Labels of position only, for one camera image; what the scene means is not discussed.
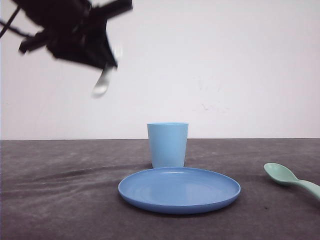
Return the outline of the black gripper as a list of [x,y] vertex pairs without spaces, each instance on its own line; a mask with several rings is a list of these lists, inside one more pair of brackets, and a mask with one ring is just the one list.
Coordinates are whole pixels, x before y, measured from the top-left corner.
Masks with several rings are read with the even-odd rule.
[[[50,37],[59,36],[53,41],[55,58],[102,70],[118,67],[106,33],[107,20],[131,10],[131,0],[113,0],[104,5],[93,5],[91,0],[16,0],[15,3],[33,23],[43,27],[42,32],[21,43],[20,52],[37,49]],[[88,32],[75,33],[88,28]]]

